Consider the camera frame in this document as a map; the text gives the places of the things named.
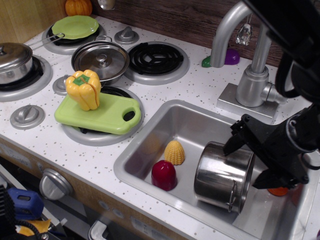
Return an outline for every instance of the yellow bell pepper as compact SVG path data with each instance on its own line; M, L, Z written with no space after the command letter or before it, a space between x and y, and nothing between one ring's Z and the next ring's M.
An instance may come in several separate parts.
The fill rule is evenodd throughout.
M65 89L84 111L95 110L100 105L101 82L92 70L76 71L66 79Z

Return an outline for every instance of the stainless steel sink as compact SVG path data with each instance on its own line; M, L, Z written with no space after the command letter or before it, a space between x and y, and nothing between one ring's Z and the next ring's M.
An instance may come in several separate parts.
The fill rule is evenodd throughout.
M210 141L225 143L235 121L182 100L164 103L114 164L123 182L171 205L236 240L301 240L314 200L320 171L309 171L310 182L278 197L266 189L249 187L240 215L201 202L194 194L194 177L200 155ZM171 140L178 140L185 161L176 165L178 184L164 191L151 184L153 165L164 159ZM319 161L317 152L309 153ZM251 183L266 169L256 158Z

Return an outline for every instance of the speckled countertop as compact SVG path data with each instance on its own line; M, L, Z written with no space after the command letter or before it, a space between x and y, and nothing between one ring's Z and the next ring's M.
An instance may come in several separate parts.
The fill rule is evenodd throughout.
M106 18L96 17L96 19L104 27L106 34L112 38L126 27L125 24ZM210 49L139 28L133 28L133 30L140 36L138 43L151 41L171 43L183 49L190 59L188 73L170 84L142 85L127 79L125 76L122 76L114 84L130 90L140 98L145 110L142 128L164 102L174 99L185 100L214 113L230 117L235 121L240 119L238 115L217 108L217 99L227 83L236 85L239 83L244 69L251 63L250 60L241 58L240 63L234 66L202 68L201 62L210 55ZM37 35L26 44L39 41L41 36L42 34ZM127 50L132 45L122 45L122 47ZM174 207L121 182L115 176L113 166L116 159L137 133L120 143L100 147L81 145L69 139L65 135L61 124L56 122L54 118L55 110L64 97L55 94L52 86L56 79L65 74L71 75L74 72L71 66L72 56L55 54L43 47L34 50L33 55L40 56L50 63L53 69L52 80L44 89L31 97L11 102L0 102L0 136L2 138L89 183L188 239L229 239L222 233ZM270 81L273 81L277 68L268 66L268 69ZM42 107L45 111L45 119L35 128L29 130L15 129L10 124L10 116L16 109L25 105ZM275 123L282 122L309 105L310 103L300 97L288 100L285 105L279 107ZM320 199L319 190L315 199ZM313 206L304 240L314 240L316 238L318 229L320 229L317 212L319 212L318 206Z

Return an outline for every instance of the orange pumpkin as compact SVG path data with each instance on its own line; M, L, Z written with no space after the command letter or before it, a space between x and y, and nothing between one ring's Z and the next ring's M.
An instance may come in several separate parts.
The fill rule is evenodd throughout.
M90 0L66 0L65 11L68 16L90 16L92 13L92 3Z

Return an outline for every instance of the stainless steel pot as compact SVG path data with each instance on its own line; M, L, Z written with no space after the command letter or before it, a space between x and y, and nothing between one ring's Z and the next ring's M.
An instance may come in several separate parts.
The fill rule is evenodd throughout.
M107 85L118 81L129 63L127 51L118 44L106 40L96 40L80 46L71 58L73 70L92 70L98 74L100 81Z
M21 43L0 43L0 84L10 84L32 69L32 49Z
M252 151L239 149L224 156L222 144L209 142L202 152L194 178L196 198L240 214L253 168Z

